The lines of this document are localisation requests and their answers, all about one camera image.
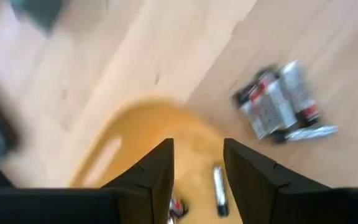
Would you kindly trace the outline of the grey metal power strip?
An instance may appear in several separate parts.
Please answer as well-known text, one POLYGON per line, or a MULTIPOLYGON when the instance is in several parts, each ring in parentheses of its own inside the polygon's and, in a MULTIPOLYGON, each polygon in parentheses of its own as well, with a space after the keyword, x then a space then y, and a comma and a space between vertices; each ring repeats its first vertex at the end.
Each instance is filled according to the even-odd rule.
POLYGON ((64 0, 9 0, 18 19, 30 19, 45 32, 51 32, 64 6, 64 0))

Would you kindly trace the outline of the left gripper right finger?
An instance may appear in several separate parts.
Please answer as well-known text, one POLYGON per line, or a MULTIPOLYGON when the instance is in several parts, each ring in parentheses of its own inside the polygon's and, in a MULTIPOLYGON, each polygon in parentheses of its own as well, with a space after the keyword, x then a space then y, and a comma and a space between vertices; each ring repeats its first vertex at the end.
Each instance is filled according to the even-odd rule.
POLYGON ((237 142, 224 140, 227 179, 245 224, 324 224, 329 187, 237 142))

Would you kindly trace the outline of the yellow plastic bin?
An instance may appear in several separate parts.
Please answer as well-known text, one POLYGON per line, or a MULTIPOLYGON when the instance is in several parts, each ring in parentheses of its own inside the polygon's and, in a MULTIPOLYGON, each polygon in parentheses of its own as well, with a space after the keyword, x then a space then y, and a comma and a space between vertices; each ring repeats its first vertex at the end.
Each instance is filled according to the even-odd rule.
POLYGON ((115 114, 94 138, 70 186, 100 187, 166 138, 174 141, 173 195, 189 209, 177 224, 242 224, 228 185, 229 215, 220 217, 216 206, 213 167, 224 166, 223 136, 196 114, 167 100, 138 101, 115 114))

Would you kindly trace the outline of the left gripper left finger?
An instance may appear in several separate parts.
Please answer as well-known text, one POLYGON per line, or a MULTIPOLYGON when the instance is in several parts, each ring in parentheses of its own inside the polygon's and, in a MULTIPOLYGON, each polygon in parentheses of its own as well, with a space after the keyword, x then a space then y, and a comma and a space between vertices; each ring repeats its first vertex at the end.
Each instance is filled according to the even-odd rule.
POLYGON ((167 224, 174 179, 174 141, 163 140, 103 186, 114 196, 109 224, 167 224))

